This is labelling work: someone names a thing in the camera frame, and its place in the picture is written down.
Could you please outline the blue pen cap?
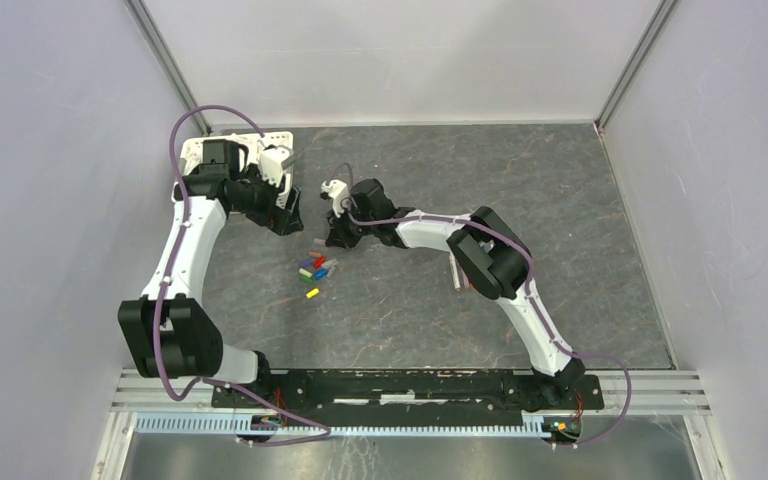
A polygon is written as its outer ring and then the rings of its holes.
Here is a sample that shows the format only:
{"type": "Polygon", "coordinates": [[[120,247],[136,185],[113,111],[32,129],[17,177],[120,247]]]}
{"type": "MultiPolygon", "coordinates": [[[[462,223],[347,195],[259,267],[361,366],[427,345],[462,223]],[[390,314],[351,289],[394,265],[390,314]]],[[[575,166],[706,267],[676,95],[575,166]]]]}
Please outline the blue pen cap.
{"type": "Polygon", "coordinates": [[[321,268],[321,269],[318,269],[318,270],[317,270],[317,271],[316,271],[316,272],[313,274],[313,279],[314,279],[315,281],[318,281],[318,280],[321,280],[321,279],[323,279],[323,278],[326,278],[328,274],[329,274],[329,270],[328,270],[327,268],[321,268]]]}

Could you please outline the green pen cap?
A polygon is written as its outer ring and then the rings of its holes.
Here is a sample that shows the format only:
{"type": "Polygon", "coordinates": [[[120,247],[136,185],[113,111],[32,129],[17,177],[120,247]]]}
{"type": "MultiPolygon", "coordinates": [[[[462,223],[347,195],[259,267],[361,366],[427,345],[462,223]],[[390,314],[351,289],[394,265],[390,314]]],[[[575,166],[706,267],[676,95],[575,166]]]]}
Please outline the green pen cap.
{"type": "Polygon", "coordinates": [[[298,270],[298,273],[299,273],[300,279],[303,282],[309,283],[309,284],[312,284],[312,283],[315,282],[315,280],[313,279],[313,274],[310,271],[308,271],[308,270],[306,270],[304,268],[300,268],[298,270]]]}

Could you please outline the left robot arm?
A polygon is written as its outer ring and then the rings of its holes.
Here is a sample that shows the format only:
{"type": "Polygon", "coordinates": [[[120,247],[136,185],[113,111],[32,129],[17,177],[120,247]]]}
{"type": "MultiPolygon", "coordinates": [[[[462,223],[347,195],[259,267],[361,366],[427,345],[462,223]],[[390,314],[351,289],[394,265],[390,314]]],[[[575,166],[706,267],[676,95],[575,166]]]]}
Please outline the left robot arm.
{"type": "Polygon", "coordinates": [[[202,306],[213,247],[232,215],[285,236],[303,228],[288,131],[191,138],[175,183],[172,228],[148,284],[121,303],[117,319],[139,374],[236,383],[250,407],[266,405],[274,381],[263,354],[228,345],[202,306]]]}

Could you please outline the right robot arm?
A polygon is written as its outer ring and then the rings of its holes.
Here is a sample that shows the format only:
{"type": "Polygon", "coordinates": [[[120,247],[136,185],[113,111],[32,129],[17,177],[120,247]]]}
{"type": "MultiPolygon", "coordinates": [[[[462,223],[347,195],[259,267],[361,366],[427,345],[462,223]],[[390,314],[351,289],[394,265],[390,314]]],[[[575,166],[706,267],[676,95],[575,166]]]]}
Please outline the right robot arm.
{"type": "Polygon", "coordinates": [[[372,236],[389,247],[450,255],[468,284],[499,305],[514,326],[529,355],[540,400],[562,408],[577,396],[584,364],[543,305],[530,251],[493,209],[441,215],[396,207],[376,179],[354,186],[327,180],[320,196],[331,203],[327,245],[351,249],[372,236]]]}

